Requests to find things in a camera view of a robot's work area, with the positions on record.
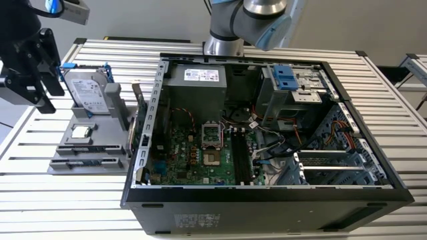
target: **motherboard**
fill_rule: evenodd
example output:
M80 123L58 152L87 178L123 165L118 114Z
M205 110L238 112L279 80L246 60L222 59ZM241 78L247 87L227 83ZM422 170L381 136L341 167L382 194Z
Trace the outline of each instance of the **motherboard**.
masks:
M205 137L217 141L214 128L206 129L209 132ZM243 134L239 131L245 137L241 141L235 140L234 129L223 129L221 133L221 146L206 147L202 133L194 134L190 128L179 126L173 128L169 157L154 162L151 184L241 185L245 175L250 177L251 185L263 185L262 169L254 168L250 160L258 148L255 132L246 131Z

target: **power supply label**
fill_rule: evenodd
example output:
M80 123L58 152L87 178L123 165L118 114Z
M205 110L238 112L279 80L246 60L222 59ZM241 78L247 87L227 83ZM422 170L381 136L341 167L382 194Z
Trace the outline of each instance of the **power supply label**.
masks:
M185 81L219 82L221 72L218 70L207 69L187 69Z
M99 83L91 79L74 79L72 85L84 109L94 114L107 114L110 111Z
M221 214L175 214L178 228L217 228Z

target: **slotted metal surface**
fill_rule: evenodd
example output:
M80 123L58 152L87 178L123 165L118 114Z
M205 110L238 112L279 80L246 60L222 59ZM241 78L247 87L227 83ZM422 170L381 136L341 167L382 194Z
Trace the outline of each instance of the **slotted metal surface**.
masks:
M88 40L74 45L66 62L112 66L122 97L136 105L131 82L151 96L159 53L201 54L201 44ZM326 239L427 239L427 128L370 59L354 51L246 48L247 57L327 61L353 98L367 126L415 197L415 203L351 233L322 234ZM55 114L32 107L0 146L0 239L148 238L131 211L120 209L126 176L51 176L50 158L72 117L72 100L51 97ZM299 239L279 234L193 236L210 239ZM306 235L319 239L318 234Z

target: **expansion slot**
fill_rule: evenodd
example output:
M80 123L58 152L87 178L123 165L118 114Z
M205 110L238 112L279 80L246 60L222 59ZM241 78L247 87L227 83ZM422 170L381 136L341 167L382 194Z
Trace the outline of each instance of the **expansion slot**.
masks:
M231 152L237 185L250 185L253 181L250 154L245 130L231 132Z

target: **connector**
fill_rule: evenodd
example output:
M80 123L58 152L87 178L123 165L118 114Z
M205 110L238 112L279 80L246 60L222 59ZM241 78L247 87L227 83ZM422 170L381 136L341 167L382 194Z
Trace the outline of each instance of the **connector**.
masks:
M351 133L353 131L354 131L354 129L351 126L345 126L338 129L338 132L343 132L343 133Z

